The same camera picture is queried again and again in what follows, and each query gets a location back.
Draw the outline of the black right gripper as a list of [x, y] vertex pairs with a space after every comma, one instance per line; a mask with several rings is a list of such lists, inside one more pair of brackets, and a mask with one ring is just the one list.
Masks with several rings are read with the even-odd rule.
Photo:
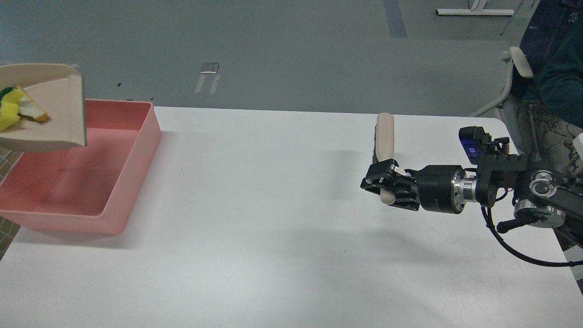
[[360, 188], [379, 196], [382, 191], [392, 193], [395, 201], [391, 207], [418, 211], [421, 205], [424, 210], [460, 214], [464, 199], [455, 183], [464, 178], [459, 165], [427, 165], [404, 171], [395, 159], [387, 159], [369, 166]]

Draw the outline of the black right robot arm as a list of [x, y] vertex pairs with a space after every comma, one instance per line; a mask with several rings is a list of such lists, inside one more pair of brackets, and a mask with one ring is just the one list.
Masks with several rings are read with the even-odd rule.
[[582, 180], [533, 155], [512, 155], [508, 138], [492, 139], [483, 127], [458, 133], [474, 173], [458, 165], [428, 165], [402, 169], [395, 159], [375, 161], [360, 187], [375, 195], [392, 193], [391, 207], [460, 214], [467, 203], [478, 203], [487, 228], [498, 243], [527, 263], [543, 267], [575, 267], [533, 259], [510, 247], [502, 234], [523, 226], [561, 227], [566, 219], [582, 218]]

